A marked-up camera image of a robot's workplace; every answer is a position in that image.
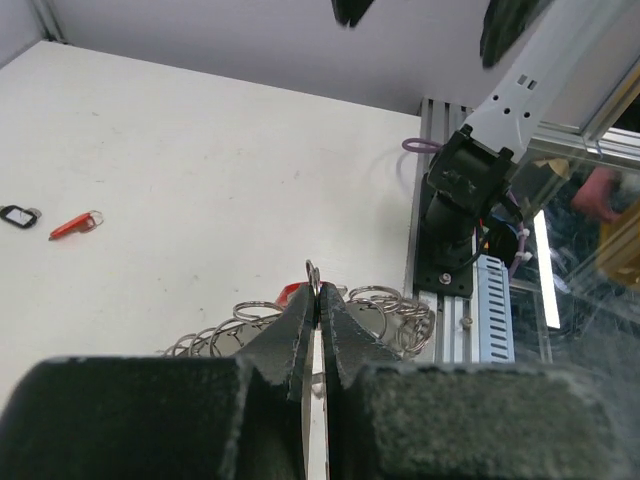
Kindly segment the metal disc with key rings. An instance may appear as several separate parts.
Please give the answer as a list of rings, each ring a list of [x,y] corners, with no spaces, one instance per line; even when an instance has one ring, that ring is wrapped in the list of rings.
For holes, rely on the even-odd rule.
[[[396,289],[377,285],[347,289],[339,285],[337,290],[356,323],[404,359],[416,357],[432,335],[433,317],[429,307]],[[285,312],[286,308],[276,305],[275,301],[240,302],[233,307],[229,319],[182,335],[161,350],[160,355],[167,358],[231,356],[280,319],[289,322],[286,339],[294,339],[314,328],[313,307],[303,307],[292,315]]]

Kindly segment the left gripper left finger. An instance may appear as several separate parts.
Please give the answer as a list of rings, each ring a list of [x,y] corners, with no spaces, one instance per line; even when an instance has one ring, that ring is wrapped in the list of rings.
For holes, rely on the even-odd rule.
[[[313,307],[302,285],[285,312]],[[58,357],[1,416],[5,479],[302,479],[312,329],[276,324],[220,358]]]

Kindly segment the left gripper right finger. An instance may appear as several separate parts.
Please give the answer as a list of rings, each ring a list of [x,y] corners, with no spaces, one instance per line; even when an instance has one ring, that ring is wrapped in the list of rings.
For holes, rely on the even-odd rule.
[[[401,360],[318,296],[334,479],[631,479],[626,415],[585,371]]]

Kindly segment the red handled key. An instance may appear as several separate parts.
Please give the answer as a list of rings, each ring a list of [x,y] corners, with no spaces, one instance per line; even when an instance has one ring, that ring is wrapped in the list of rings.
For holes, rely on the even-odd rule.
[[[291,298],[295,295],[296,291],[300,288],[301,285],[303,285],[303,282],[296,282],[286,285],[276,298],[275,304],[282,308],[286,308],[290,303]]]

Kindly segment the red key tag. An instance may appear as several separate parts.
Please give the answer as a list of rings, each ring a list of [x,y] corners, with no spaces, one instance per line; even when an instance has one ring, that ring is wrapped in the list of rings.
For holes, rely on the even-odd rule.
[[[90,210],[76,216],[63,225],[57,227],[49,234],[49,241],[58,241],[71,234],[89,233],[104,222],[104,216],[97,210]]]

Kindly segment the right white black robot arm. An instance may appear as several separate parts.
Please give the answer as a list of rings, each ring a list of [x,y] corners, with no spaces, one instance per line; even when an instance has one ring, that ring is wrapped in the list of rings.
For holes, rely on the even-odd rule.
[[[412,286],[470,297],[472,267],[495,232],[481,231],[495,206],[521,221],[511,180],[540,122],[590,50],[630,1],[492,1],[480,37],[482,65],[497,65],[535,28],[489,96],[442,146],[430,150],[420,184]]]

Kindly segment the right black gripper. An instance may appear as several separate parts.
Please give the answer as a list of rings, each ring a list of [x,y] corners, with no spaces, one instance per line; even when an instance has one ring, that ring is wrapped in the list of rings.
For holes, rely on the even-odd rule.
[[[373,4],[373,0],[332,0],[331,6],[336,22],[355,28]]]

